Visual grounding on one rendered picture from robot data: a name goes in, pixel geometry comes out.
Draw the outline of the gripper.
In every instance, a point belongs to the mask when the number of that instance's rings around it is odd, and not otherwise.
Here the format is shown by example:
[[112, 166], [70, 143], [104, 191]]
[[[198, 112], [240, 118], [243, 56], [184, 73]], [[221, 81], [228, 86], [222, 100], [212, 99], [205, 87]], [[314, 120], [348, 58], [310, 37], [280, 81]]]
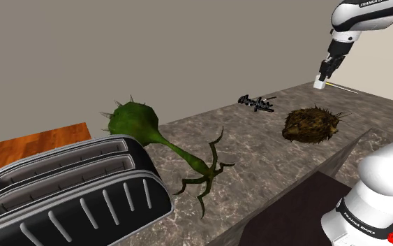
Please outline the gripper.
[[332, 39], [327, 49], [328, 57], [322, 60], [320, 64], [320, 75], [318, 76], [319, 81], [324, 82], [328, 75], [332, 76], [333, 72], [340, 67], [341, 63], [346, 58], [346, 55], [350, 52], [353, 44], [353, 42], [346, 43]]

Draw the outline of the green spiky plant toy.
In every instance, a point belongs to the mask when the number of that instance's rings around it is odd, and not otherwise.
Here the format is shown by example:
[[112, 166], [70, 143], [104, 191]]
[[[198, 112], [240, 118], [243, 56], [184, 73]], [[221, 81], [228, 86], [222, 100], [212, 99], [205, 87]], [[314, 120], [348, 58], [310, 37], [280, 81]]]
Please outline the green spiky plant toy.
[[120, 134], [132, 136], [144, 147], [151, 144], [164, 145], [181, 157], [191, 169], [201, 176], [199, 178], [182, 179], [181, 189], [177, 191], [176, 194], [179, 195], [184, 193], [188, 185], [200, 185], [205, 183], [205, 190], [197, 196], [202, 215], [205, 215], [206, 207], [203, 198], [211, 192], [214, 178], [221, 174], [225, 167], [234, 166], [233, 163], [226, 164], [218, 160], [216, 144], [221, 141], [223, 134], [221, 133], [218, 138], [209, 142], [209, 147], [212, 151], [212, 164], [207, 165], [201, 158], [181, 149], [161, 134], [158, 129], [158, 116], [151, 106], [135, 102], [133, 99], [130, 99], [130, 101], [125, 104], [118, 101], [115, 103], [117, 108], [112, 113], [101, 113], [102, 116], [109, 119], [105, 131], [111, 135]]

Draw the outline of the thin yellow pencil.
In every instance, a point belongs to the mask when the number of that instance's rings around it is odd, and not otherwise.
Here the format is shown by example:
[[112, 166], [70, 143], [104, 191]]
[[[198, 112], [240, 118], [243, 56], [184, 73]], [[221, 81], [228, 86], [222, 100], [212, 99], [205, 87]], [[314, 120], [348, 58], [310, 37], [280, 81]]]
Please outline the thin yellow pencil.
[[341, 86], [332, 84], [332, 83], [330, 83], [330, 82], [326, 82], [325, 84], [326, 84], [326, 85], [329, 85], [330, 87], [335, 87], [335, 88], [337, 88], [337, 89], [342, 89], [343, 91], [351, 92], [351, 93], [353, 93], [353, 94], [358, 94], [358, 92], [356, 92], [356, 91], [353, 91], [353, 90], [351, 90], [351, 89], [347, 89], [347, 88], [345, 88], [345, 87], [341, 87]]

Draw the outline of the small black tool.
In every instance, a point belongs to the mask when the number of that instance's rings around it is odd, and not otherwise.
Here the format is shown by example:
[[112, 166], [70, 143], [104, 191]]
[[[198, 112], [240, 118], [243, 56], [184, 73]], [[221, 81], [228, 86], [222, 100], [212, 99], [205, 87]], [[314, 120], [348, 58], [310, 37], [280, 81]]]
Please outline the small black tool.
[[257, 112], [258, 110], [262, 110], [265, 112], [274, 112], [274, 109], [272, 109], [273, 104], [271, 104], [269, 101], [271, 99], [275, 99], [276, 97], [269, 97], [266, 99], [263, 99], [261, 96], [258, 97], [257, 99], [250, 99], [248, 94], [243, 95], [241, 97], [239, 97], [239, 99], [237, 100], [238, 103], [240, 104], [244, 104], [245, 106], [250, 106], [253, 108], [253, 110], [255, 112]]

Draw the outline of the black toaster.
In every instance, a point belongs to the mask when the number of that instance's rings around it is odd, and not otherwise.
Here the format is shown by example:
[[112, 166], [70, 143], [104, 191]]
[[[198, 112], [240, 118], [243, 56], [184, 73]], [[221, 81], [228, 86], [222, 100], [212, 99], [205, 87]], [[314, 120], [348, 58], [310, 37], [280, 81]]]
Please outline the black toaster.
[[127, 135], [0, 168], [0, 246], [113, 246], [173, 210], [146, 150]]

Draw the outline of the brown spiky ball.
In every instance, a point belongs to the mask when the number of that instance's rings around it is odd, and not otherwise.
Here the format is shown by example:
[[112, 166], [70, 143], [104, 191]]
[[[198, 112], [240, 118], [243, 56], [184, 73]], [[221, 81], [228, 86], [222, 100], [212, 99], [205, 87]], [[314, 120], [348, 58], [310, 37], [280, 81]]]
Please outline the brown spiky ball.
[[295, 140], [300, 143], [320, 144], [336, 134], [341, 118], [349, 115], [350, 113], [346, 112], [334, 114], [327, 108], [317, 105], [293, 110], [288, 113], [281, 133], [290, 142]]

